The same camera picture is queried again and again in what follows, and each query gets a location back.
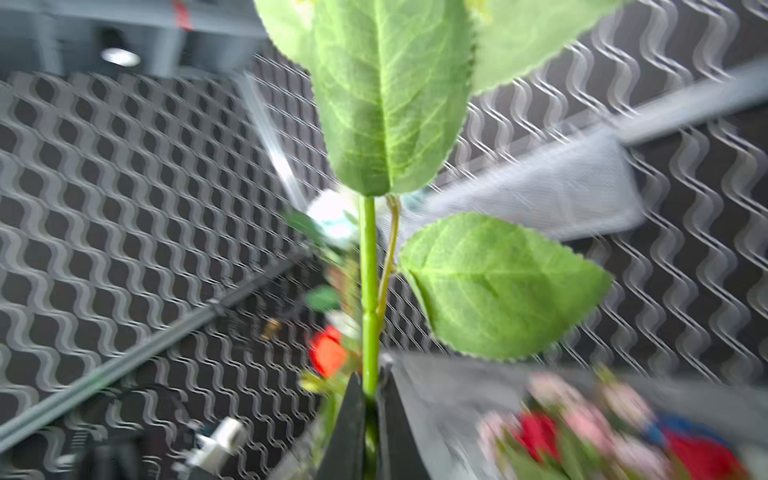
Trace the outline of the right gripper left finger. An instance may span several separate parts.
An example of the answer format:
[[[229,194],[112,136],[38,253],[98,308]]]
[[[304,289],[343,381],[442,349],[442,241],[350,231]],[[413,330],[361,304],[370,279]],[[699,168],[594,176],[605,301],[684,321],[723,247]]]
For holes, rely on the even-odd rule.
[[[360,375],[348,381],[335,427],[315,480],[362,480],[365,463],[366,397]]]

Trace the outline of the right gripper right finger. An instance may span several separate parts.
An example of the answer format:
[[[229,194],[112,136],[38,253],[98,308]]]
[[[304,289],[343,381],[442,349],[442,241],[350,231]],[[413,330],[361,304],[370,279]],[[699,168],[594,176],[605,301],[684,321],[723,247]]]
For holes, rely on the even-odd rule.
[[[429,480],[407,414],[389,366],[381,370],[377,387],[377,478]]]

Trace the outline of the pink rose spray stem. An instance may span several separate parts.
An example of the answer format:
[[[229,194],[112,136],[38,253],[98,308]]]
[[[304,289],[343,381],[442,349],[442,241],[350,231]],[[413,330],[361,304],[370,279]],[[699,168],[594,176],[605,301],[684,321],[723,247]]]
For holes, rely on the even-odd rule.
[[[478,446],[501,479],[670,479],[657,447],[614,428],[575,387],[554,373],[529,377],[518,413],[491,412]]]

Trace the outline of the yellow rose stem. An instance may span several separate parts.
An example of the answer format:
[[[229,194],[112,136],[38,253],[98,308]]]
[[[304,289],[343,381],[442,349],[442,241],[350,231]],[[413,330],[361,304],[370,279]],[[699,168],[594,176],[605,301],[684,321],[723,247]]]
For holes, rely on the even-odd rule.
[[[613,278],[530,229],[460,213],[377,259],[378,198],[428,185],[472,97],[550,59],[614,1],[259,1],[274,46],[307,69],[328,160],[359,198],[362,388],[379,377],[388,282],[400,272],[433,335],[482,359],[541,352],[590,314]]]

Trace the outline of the white light-blue flower stem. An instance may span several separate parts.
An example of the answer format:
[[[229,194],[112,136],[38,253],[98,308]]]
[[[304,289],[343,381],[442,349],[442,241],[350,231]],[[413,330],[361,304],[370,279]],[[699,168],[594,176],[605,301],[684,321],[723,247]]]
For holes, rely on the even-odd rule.
[[[325,189],[305,212],[282,214],[286,225],[302,233],[320,261],[324,283],[305,295],[305,303],[351,340],[362,333],[359,225],[355,195]]]

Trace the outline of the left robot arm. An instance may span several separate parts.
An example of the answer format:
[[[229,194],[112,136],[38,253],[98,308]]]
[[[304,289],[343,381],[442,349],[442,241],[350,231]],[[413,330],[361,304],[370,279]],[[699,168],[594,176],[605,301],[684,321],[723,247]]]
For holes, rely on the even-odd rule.
[[[122,388],[101,404],[96,411],[107,414],[132,395],[150,398],[172,407],[175,433],[171,443],[187,453],[195,443],[195,425],[185,396],[159,383]],[[122,432],[99,436],[79,433],[69,451],[54,460],[62,479],[158,479],[162,468],[146,459],[152,444],[148,426],[130,427]]]

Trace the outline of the white mesh wall basket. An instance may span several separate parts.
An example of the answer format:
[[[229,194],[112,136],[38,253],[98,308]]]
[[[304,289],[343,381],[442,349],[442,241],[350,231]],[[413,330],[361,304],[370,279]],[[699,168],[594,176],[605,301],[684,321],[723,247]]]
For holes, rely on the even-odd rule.
[[[645,220],[629,155],[617,133],[599,126],[553,142],[516,163],[402,199],[398,241],[451,215],[479,212],[557,241],[632,230]]]

